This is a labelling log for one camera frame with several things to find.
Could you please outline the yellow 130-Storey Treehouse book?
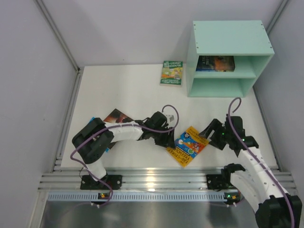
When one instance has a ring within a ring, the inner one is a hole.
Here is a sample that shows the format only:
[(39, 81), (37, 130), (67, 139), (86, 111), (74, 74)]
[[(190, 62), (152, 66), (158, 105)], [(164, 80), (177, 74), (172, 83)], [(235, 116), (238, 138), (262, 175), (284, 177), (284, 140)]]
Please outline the yellow 130-Storey Treehouse book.
[(190, 126), (174, 143), (175, 149), (168, 147), (166, 150), (181, 167), (185, 168), (209, 144), (209, 141), (200, 137), (199, 131)]

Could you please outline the Animal Farm book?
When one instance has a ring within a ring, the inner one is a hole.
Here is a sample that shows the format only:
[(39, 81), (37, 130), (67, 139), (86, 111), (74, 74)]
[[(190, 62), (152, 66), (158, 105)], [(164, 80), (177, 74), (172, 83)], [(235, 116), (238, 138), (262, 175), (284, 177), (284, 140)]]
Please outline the Animal Farm book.
[(197, 68), (196, 71), (197, 72), (215, 72), (216, 70), (214, 70), (212, 68)]

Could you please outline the A Tale of Two Cities book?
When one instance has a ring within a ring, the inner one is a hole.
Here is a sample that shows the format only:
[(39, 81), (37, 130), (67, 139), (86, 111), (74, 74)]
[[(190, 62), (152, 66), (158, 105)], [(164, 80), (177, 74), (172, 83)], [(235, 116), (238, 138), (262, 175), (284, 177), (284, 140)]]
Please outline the A Tale of Two Cities book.
[(233, 56), (199, 56), (196, 68), (212, 68), (216, 72), (233, 72), (235, 61)]

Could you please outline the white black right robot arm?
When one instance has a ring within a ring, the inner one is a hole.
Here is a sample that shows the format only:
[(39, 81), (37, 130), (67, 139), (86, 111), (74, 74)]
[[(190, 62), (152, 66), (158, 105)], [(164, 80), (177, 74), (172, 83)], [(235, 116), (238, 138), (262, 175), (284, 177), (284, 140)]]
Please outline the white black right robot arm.
[(298, 228), (302, 202), (278, 182), (263, 159), (253, 136), (247, 136), (239, 116), (227, 116), (224, 123), (218, 119), (199, 133), (209, 144), (223, 150), (228, 146), (238, 162), (221, 169), (220, 174), (208, 174), (209, 190), (222, 191), (236, 188), (254, 211), (260, 228)]

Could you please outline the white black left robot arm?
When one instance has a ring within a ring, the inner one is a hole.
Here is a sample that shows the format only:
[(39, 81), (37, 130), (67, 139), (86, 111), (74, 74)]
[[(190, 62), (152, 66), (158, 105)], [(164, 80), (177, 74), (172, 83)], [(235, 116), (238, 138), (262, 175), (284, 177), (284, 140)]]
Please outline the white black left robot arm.
[(72, 138), (72, 144), (85, 168), (92, 173), (93, 180), (99, 181), (107, 175), (101, 157), (112, 143), (152, 138), (156, 145), (174, 149), (173, 121), (173, 115), (159, 111), (150, 118), (125, 123), (109, 123), (95, 118)]

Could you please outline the Three Days to See book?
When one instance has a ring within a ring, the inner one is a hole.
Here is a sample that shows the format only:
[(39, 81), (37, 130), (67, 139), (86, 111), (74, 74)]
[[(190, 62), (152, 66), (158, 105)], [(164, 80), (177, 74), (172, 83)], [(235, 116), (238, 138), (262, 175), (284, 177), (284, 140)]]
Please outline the Three Days to See book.
[(103, 121), (107, 123), (129, 123), (133, 121), (133, 119), (118, 109), (114, 109)]

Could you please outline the green Treehouse book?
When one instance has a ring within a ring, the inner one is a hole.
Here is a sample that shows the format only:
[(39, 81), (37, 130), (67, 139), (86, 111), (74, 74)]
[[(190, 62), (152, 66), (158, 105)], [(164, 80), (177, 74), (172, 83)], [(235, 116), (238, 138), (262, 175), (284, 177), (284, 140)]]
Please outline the green Treehouse book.
[(182, 61), (164, 61), (160, 78), (160, 85), (181, 86), (183, 76)]

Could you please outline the mint green shelf cabinet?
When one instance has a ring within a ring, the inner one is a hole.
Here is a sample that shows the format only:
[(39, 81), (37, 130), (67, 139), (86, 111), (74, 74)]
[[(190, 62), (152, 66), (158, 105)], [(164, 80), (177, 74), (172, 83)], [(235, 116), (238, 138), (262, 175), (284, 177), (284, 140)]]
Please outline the mint green shelf cabinet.
[(189, 97), (245, 97), (274, 55), (260, 20), (194, 21), (186, 62)]

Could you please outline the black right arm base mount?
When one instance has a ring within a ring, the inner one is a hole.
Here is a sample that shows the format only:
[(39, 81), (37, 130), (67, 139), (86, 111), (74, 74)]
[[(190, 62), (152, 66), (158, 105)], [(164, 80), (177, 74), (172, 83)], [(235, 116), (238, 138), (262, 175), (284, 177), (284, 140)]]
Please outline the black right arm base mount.
[(230, 182), (231, 174), (234, 173), (238, 168), (238, 164), (231, 163), (224, 166), (220, 170), (220, 174), (207, 174), (207, 187), (208, 190), (221, 191), (233, 189), (234, 186)]

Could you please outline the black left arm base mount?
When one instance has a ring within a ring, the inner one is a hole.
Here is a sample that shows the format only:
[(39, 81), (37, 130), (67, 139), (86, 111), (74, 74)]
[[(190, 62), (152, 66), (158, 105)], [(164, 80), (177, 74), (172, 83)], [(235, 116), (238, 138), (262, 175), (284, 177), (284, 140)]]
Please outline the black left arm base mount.
[[(82, 175), (83, 168), (79, 171), (81, 179), (81, 190), (108, 190), (109, 188), (102, 184), (100, 181), (94, 180), (91, 175)], [(113, 190), (119, 190), (122, 185), (122, 175), (109, 175), (107, 174), (102, 178), (102, 181), (109, 185)]]

